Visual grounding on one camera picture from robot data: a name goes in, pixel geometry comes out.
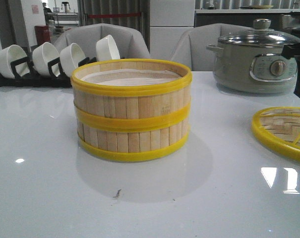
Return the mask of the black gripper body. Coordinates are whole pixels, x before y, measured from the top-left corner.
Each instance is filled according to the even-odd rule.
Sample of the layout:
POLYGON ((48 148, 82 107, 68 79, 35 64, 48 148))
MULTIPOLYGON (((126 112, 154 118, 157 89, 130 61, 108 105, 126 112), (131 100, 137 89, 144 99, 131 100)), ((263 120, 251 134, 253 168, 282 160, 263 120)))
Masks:
POLYGON ((282 14, 281 30, 300 38, 300 12, 282 14))

